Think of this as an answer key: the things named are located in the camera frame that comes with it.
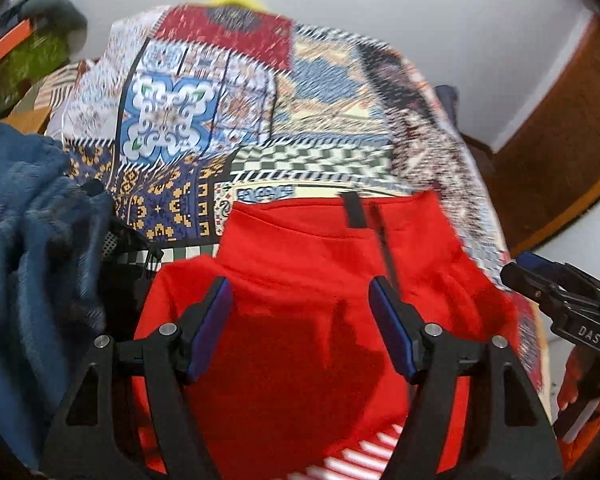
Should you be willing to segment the folded blue denim garment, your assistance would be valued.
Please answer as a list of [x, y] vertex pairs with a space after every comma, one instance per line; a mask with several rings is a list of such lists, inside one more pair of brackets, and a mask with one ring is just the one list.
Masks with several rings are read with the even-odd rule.
[[35, 468], [85, 348], [112, 199], [69, 176], [60, 144], [0, 122], [0, 436]]

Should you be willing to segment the grey pillow on pile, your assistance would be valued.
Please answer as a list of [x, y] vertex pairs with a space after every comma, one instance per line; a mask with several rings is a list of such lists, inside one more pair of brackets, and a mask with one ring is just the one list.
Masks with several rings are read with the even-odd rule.
[[27, 0], [18, 16], [21, 21], [43, 21], [64, 32], [87, 28], [87, 18], [70, 0]]

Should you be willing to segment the black patterned folded garment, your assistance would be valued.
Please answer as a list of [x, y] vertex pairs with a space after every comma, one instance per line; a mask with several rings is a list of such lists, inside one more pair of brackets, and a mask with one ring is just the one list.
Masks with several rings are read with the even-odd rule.
[[103, 198], [108, 212], [96, 281], [96, 300], [104, 315], [99, 333], [130, 340], [163, 252], [117, 217], [102, 182], [90, 179], [81, 188], [91, 198]]

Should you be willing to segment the orange box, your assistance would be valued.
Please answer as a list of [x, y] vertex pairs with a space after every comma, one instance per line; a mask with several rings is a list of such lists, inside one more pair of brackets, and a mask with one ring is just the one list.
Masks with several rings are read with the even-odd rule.
[[30, 20], [24, 20], [10, 30], [3, 38], [0, 39], [0, 61], [28, 39], [34, 31], [34, 27]]

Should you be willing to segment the brown wooden door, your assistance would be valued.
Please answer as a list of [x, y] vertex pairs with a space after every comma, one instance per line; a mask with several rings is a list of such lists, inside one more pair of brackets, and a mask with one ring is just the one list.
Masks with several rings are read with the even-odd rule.
[[554, 86], [497, 151], [468, 136], [512, 255], [567, 229], [600, 200], [600, 18]]

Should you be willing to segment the white heart wardrobe door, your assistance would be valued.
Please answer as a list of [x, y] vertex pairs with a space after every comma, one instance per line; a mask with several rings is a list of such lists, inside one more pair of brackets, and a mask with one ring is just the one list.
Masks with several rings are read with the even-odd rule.
[[[548, 260], [570, 263], [600, 280], [600, 200], [569, 228], [535, 252]], [[540, 313], [540, 319], [548, 352], [550, 419], [554, 420], [562, 406], [562, 397], [559, 395], [562, 385], [568, 382], [568, 391], [576, 390], [572, 383], [582, 375], [578, 362], [580, 351], [573, 351], [573, 344], [550, 330], [552, 322], [548, 316]]]

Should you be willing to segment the patchwork patterned bedspread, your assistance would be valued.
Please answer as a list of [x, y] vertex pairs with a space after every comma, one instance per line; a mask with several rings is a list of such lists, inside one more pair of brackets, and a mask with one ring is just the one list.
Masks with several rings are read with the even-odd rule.
[[[117, 216], [166, 248], [159, 271], [215, 257], [236, 204], [433, 192], [465, 254], [513, 299], [510, 342], [544, 391], [538, 318], [500, 281], [508, 252], [475, 159], [388, 44], [240, 6], [160, 6], [112, 25], [47, 132], [76, 180], [102, 182]], [[382, 471], [401, 426], [348, 460]]]

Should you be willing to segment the grey blue bag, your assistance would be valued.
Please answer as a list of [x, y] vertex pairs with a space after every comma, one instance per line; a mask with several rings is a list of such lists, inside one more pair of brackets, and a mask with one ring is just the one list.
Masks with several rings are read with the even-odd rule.
[[450, 84], [438, 84], [434, 92], [441, 103], [446, 116], [454, 127], [457, 127], [458, 91]]

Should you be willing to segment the green patterned cloth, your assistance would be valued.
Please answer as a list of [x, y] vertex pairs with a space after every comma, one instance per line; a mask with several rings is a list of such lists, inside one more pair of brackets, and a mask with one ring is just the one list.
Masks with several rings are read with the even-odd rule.
[[38, 81], [69, 61], [65, 34], [34, 32], [0, 61], [0, 118], [5, 117]]

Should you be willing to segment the red zip jacket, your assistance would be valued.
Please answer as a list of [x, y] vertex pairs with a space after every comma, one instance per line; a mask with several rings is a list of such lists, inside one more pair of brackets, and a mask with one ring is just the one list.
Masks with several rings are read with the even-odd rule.
[[215, 257], [158, 272], [140, 338], [177, 320], [215, 278], [232, 288], [208, 370], [185, 391], [223, 478], [380, 473], [378, 458], [347, 458], [408, 410], [406, 382], [368, 305], [378, 275], [458, 338], [518, 338], [513, 299], [465, 254], [433, 192], [358, 206], [340, 198], [236, 204]]

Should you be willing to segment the yellow bed rail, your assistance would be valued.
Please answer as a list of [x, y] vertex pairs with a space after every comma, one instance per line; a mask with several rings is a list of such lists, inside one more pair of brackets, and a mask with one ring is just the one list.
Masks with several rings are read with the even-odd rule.
[[208, 6], [240, 6], [254, 12], [265, 12], [266, 6], [261, 0], [209, 0]]

